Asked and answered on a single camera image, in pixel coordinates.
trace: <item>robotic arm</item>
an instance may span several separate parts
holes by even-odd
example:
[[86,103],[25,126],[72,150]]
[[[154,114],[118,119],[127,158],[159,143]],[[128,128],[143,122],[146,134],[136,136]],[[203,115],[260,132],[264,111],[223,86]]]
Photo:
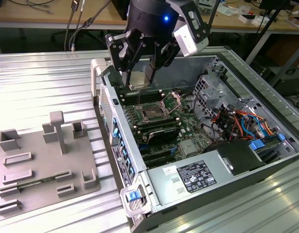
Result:
[[106,35],[113,66],[130,84],[134,65],[151,55],[145,75],[152,83],[156,70],[168,67],[181,49],[184,56],[203,50],[220,0],[216,1],[209,24],[203,22],[193,0],[131,0],[124,34]]

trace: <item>expansion slot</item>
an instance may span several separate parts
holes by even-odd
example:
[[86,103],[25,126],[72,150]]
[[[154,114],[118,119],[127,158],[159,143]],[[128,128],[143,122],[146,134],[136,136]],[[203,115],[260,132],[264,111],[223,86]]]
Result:
[[161,166],[167,162],[173,162],[175,160],[174,156],[169,155],[155,160],[145,161],[147,167]]
[[146,157],[144,156],[143,160],[146,162],[146,161],[157,159],[157,158],[160,158],[160,157],[164,157],[164,156],[167,156],[167,155],[170,155],[170,154],[171,154],[171,151],[167,150],[165,152],[161,152],[161,153],[157,153],[157,154],[151,154],[151,155],[148,155]]

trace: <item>blue wire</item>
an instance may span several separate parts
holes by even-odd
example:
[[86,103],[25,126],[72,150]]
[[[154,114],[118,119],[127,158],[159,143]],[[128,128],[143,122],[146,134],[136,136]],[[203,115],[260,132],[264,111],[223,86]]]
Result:
[[242,126],[242,128],[243,128],[243,130],[245,132],[247,132],[248,134],[252,135],[254,137],[254,139],[255,139],[254,134],[251,133],[250,131],[246,130],[246,127],[244,126],[244,119],[245,119],[245,117],[252,117],[253,119],[255,119],[257,121],[257,123],[258,123],[258,125],[259,125],[259,127],[260,127],[260,129],[262,131],[262,133],[264,134],[264,136],[269,136],[268,133],[263,129],[263,127],[262,127],[260,121],[257,119],[257,117],[253,116],[253,115],[245,115],[245,116],[243,116],[243,118],[241,120],[241,126]]

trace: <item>metal bracket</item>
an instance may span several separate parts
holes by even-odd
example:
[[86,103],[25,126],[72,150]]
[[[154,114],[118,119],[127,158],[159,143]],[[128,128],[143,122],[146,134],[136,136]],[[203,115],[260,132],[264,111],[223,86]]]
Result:
[[[138,209],[135,209],[135,210],[131,210],[130,203],[126,199],[126,195],[129,194],[130,192],[138,190],[140,187],[142,188],[142,193],[144,195],[143,198],[145,199],[145,203],[142,207],[140,207]],[[121,189],[120,198],[121,198],[121,201],[123,203],[123,208],[125,210],[125,214],[128,217],[133,217],[133,216],[136,216],[136,215],[146,214],[146,213],[149,213],[151,211],[151,201],[148,197],[148,193],[147,193],[147,190],[145,188],[145,184],[144,184],[144,182],[143,182],[140,175],[137,177],[134,184],[132,184],[131,186],[129,186],[127,188]]]
[[96,96],[96,78],[107,69],[107,63],[104,58],[96,58],[91,61],[91,92]]

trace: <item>circuit board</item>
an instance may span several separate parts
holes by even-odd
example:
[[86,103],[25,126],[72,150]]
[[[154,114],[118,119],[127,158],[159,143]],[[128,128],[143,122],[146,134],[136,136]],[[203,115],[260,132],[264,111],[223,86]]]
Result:
[[[142,157],[149,167],[156,167],[164,161],[174,162],[201,154],[211,144],[211,139],[194,117],[188,102],[176,92],[166,93],[161,101],[125,106],[123,111],[139,146]],[[134,130],[140,125],[176,119],[175,127],[179,131],[176,137],[165,139],[161,143],[150,145],[148,135],[151,131]],[[152,131],[163,129],[158,125]]]

